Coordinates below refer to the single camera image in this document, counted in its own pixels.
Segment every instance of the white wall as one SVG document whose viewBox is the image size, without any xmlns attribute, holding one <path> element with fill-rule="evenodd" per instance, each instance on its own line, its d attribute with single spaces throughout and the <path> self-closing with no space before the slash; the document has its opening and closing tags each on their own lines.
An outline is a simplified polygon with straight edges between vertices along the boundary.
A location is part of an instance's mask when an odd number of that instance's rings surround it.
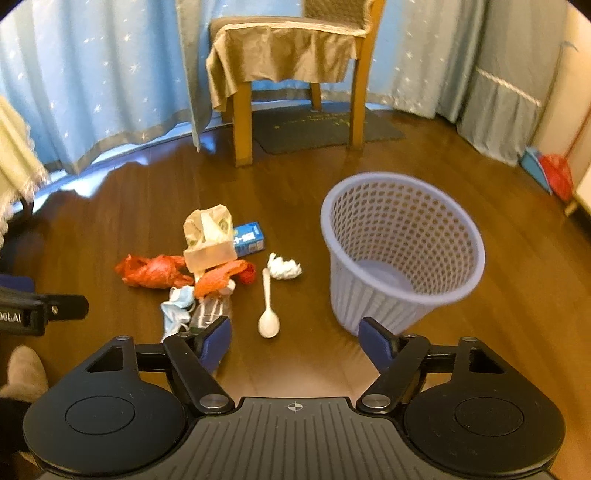
<svg viewBox="0 0 591 480">
<path fill-rule="evenodd" d="M 591 105 L 591 22 L 569 4 L 565 47 L 556 84 L 533 144 L 542 153 L 566 153 Z M 575 185 L 591 163 L 591 127 L 586 128 L 570 159 Z"/>
</svg>

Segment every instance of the laundry basket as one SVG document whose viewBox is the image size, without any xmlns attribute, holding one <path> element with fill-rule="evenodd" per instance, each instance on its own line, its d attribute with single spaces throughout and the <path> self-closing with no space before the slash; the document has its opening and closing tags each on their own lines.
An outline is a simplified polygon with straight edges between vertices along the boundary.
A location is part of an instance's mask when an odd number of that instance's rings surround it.
<svg viewBox="0 0 591 480">
<path fill-rule="evenodd" d="M 330 251 L 332 308 L 354 335 L 365 316 L 401 333 L 466 297 L 484 270 L 484 244 L 468 214 L 406 175 L 341 181 L 324 199 L 320 226 Z"/>
</svg>

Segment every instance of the curtain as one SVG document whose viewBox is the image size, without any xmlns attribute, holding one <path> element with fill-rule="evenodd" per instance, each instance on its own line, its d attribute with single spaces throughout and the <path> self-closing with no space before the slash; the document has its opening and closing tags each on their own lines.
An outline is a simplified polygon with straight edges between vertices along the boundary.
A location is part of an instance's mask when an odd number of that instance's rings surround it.
<svg viewBox="0 0 591 480">
<path fill-rule="evenodd" d="M 172 2 L 25 0 L 0 24 L 0 95 L 49 170 L 191 121 Z"/>
<path fill-rule="evenodd" d="M 458 133 L 517 165 L 545 102 L 563 38 L 564 0 L 490 1 Z"/>
<path fill-rule="evenodd" d="M 486 0 L 462 1 L 452 50 L 447 61 L 437 113 L 455 123 L 460 115 L 472 77 L 480 32 L 484 23 Z"/>
</svg>

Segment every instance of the chair leg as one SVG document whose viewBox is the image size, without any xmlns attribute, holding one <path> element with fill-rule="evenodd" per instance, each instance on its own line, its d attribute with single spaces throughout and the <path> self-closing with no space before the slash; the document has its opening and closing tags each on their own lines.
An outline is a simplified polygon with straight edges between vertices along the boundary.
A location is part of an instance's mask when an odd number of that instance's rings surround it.
<svg viewBox="0 0 591 480">
<path fill-rule="evenodd" d="M 369 65 L 366 59 L 355 60 L 353 89 L 351 91 L 351 113 L 349 119 L 349 148 L 363 148 L 363 125 L 365 123 L 365 93 L 367 91 Z"/>
<path fill-rule="evenodd" d="M 564 209 L 564 214 L 567 217 L 570 217 L 577 208 L 579 208 L 579 203 L 573 199 L 570 201 L 570 203 Z"/>
<path fill-rule="evenodd" d="M 237 167 L 252 164 L 251 83 L 243 82 L 233 96 L 234 152 Z"/>
<path fill-rule="evenodd" d="M 234 118 L 234 97 L 231 96 L 226 100 L 226 111 L 222 112 L 222 122 L 231 124 Z"/>
<path fill-rule="evenodd" d="M 322 98 L 320 97 L 320 84 L 310 84 L 310 96 L 312 97 L 312 108 L 317 111 L 322 110 Z"/>
</svg>

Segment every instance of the orange plastic bag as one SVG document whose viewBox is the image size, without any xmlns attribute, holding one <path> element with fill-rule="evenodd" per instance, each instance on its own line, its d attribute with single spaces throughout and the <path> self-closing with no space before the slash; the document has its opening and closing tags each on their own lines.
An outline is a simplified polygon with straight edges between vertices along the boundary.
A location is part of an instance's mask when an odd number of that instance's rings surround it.
<svg viewBox="0 0 591 480">
<path fill-rule="evenodd" d="M 230 277 L 243 272 L 248 267 L 246 260 L 232 260 L 231 262 L 212 268 L 205 272 L 195 284 L 193 296 L 202 299 L 211 292 L 221 290 L 230 281 Z"/>
<path fill-rule="evenodd" d="M 192 285 L 193 277 L 178 271 L 185 267 L 184 257 L 159 255 L 156 258 L 127 255 L 116 267 L 123 282 L 130 287 L 170 288 Z"/>
</svg>

